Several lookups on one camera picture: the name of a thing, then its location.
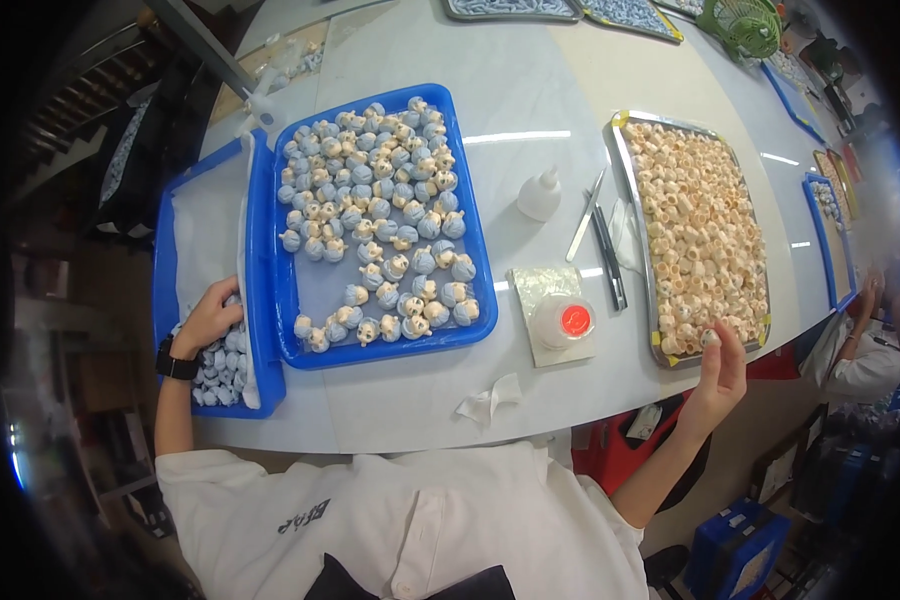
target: white plastic bottle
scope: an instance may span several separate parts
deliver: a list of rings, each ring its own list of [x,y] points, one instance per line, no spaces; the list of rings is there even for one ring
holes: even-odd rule
[[[557,165],[527,179],[516,197],[516,208],[530,219],[546,222],[561,205],[561,183],[557,180]]]

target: metal pole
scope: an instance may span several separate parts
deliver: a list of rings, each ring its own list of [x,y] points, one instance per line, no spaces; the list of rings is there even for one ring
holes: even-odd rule
[[[146,6],[153,9],[156,17],[167,24],[167,27],[180,37],[210,68],[216,77],[221,78],[230,90],[247,100],[247,90],[256,88],[256,81],[240,63],[228,53],[224,45],[216,39],[194,12],[183,3],[183,0],[144,0]]]

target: white shirt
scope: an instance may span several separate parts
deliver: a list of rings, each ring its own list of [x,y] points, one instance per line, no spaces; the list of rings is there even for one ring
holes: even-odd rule
[[[529,441],[272,475],[198,450],[158,457],[156,474],[208,598],[303,598],[324,553],[382,598],[426,598],[498,565],[518,600],[648,598],[643,530]]]
[[[846,313],[837,315],[823,330],[803,365],[800,374],[825,391],[821,402],[862,402],[873,404],[900,385],[900,351],[874,341],[882,338],[899,346],[897,334],[884,331],[883,323],[871,318],[857,342],[853,360],[842,359],[833,367],[829,380],[827,371],[840,348],[853,330],[853,318]]]

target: person's right hand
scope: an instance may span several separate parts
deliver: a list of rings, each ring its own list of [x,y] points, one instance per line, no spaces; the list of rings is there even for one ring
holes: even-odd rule
[[[699,384],[687,398],[673,435],[702,444],[747,392],[744,344],[720,320],[713,323],[720,342],[703,348]]]
[[[239,289],[237,275],[212,283],[173,338],[169,355],[191,360],[201,348],[220,339],[227,328],[239,323],[244,318],[244,307],[240,304],[224,306],[224,301]]]
[[[881,287],[883,283],[883,273],[875,267],[870,267],[866,270],[866,277],[864,278],[863,289],[860,290],[860,298],[863,300],[864,307],[867,310],[864,310],[864,314],[870,313],[870,310],[874,308],[874,304],[876,304],[876,291],[878,287]]]

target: black watch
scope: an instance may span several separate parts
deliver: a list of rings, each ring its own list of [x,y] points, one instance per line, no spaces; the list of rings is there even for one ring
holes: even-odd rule
[[[160,347],[156,352],[156,373],[165,378],[181,379],[190,381],[197,376],[200,370],[200,361],[197,358],[193,360],[181,360],[170,355],[170,346],[174,343],[174,335],[168,333]]]

